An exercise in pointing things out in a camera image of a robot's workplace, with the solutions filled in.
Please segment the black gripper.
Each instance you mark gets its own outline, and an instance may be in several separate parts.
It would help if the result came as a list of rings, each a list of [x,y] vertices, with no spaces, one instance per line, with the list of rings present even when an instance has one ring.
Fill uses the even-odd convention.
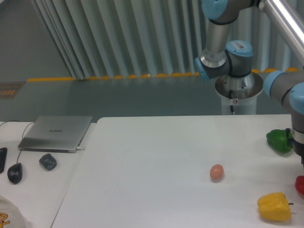
[[[303,154],[301,155],[301,164],[302,164],[302,166],[304,168],[304,155]]]

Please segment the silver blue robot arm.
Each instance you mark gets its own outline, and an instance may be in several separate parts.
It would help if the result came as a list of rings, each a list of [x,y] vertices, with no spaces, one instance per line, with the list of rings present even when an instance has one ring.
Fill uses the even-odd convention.
[[[202,55],[195,59],[199,75],[212,78],[237,74],[243,67],[235,62],[226,41],[230,25],[238,18],[239,12],[258,7],[278,28],[284,41],[302,63],[304,61],[304,21],[285,0],[203,0],[205,17],[209,20],[207,40]],[[304,156],[304,74],[275,71],[268,74],[263,84],[264,91],[276,100],[291,115],[294,151]]]

